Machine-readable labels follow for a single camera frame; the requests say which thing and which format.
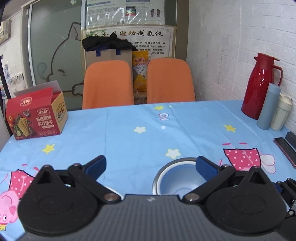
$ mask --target air conditioner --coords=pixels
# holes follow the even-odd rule
[[[0,25],[0,44],[10,38],[11,20],[5,20]]]

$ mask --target blue bowl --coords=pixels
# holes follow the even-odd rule
[[[196,171],[196,158],[181,158],[166,164],[154,178],[154,195],[179,195],[201,186],[206,180]]]

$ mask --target yellow bag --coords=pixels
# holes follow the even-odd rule
[[[147,91],[148,51],[133,51],[133,88],[139,92]]]

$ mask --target chair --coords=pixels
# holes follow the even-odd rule
[[[129,64],[122,60],[91,64],[85,73],[82,109],[134,105]]]
[[[147,68],[147,103],[195,101],[191,71],[181,59],[158,58]]]

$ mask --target red cardboard box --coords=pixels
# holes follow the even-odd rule
[[[9,99],[6,119],[16,140],[58,135],[68,119],[57,81],[15,93]]]

